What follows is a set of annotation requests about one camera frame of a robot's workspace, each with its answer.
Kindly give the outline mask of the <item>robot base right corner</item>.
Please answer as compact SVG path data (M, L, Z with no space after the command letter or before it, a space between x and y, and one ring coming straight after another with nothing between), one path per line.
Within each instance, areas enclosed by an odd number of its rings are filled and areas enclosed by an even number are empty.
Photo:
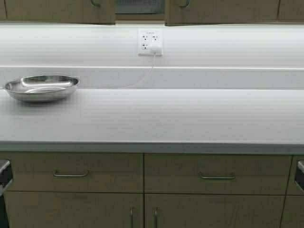
M297 186L304 190L304 161L299 160L296 164L296 172L295 172L295 183Z

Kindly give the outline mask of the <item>robot base left corner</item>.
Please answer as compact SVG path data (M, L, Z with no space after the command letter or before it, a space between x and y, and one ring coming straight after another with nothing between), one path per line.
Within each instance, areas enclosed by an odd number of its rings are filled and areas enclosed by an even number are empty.
M6 189L13 182L12 165L9 160L0 161L0 195L2 196Z

